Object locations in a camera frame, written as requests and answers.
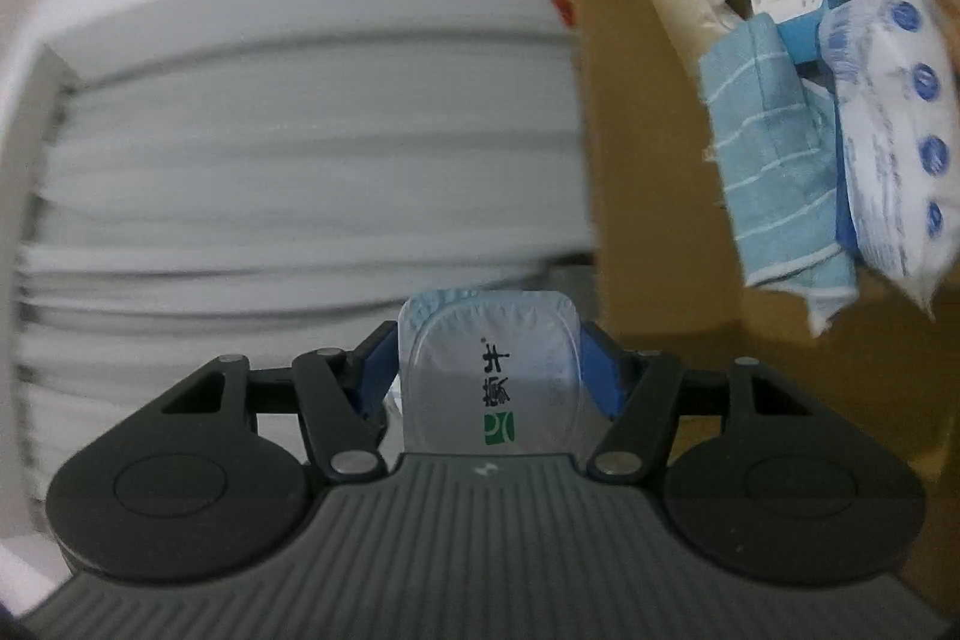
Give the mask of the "white wet wipe packet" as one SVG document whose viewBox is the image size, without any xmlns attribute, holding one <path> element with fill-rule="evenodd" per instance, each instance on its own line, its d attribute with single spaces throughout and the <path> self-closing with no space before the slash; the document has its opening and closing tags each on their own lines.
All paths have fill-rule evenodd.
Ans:
<svg viewBox="0 0 960 640">
<path fill-rule="evenodd" d="M 441 289 L 397 320 L 409 453 L 579 455 L 590 431 L 578 310 L 551 291 Z"/>
</svg>

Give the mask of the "light blue checked towel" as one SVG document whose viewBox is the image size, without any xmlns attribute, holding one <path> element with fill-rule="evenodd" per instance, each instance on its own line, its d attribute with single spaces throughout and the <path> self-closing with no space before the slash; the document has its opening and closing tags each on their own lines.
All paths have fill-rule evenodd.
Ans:
<svg viewBox="0 0 960 640">
<path fill-rule="evenodd" d="M 700 92 L 743 284 L 802 299 L 822 335 L 859 296 L 836 238 L 835 99 L 800 76 L 766 14 L 700 58 Z"/>
</svg>

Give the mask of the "cardboard box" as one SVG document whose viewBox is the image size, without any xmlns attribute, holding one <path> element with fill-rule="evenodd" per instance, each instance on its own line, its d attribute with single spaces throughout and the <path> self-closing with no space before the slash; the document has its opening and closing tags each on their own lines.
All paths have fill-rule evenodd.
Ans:
<svg viewBox="0 0 960 640">
<path fill-rule="evenodd" d="M 958 287 L 923 312 L 872 273 L 822 336 L 804 302 L 740 279 L 708 115 L 651 0 L 574 0 L 602 321 L 695 365 L 773 365 L 918 468 L 928 518 L 905 575 L 958 608 Z"/>
</svg>

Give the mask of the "blue boxed pack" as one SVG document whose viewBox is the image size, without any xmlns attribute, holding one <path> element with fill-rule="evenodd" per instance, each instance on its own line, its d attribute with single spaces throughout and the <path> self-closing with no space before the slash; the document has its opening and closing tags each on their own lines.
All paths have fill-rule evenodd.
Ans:
<svg viewBox="0 0 960 640">
<path fill-rule="evenodd" d="M 820 0 L 815 8 L 807 8 L 799 16 L 779 23 L 778 31 L 782 42 L 788 49 L 796 67 L 810 67 L 815 65 L 822 71 L 827 88 L 835 89 L 835 80 L 832 74 L 823 65 L 818 45 L 818 26 L 823 16 L 836 7 L 841 7 L 844 0 Z M 843 140 L 839 122 L 835 122 L 835 159 L 836 159 L 836 220 L 835 236 L 839 247 L 850 253 L 855 260 L 861 259 L 857 247 L 856 229 L 851 218 L 850 203 L 848 203 L 848 187 L 846 187 L 846 172 L 844 172 Z"/>
</svg>

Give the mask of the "blue dotted wipes pack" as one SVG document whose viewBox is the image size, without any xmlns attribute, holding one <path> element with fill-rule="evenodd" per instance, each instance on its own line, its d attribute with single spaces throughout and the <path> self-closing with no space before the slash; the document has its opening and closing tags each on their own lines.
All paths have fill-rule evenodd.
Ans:
<svg viewBox="0 0 960 640">
<path fill-rule="evenodd" d="M 818 26 L 836 97 L 836 238 L 924 312 L 958 260 L 958 97 L 931 0 L 851 0 Z"/>
</svg>

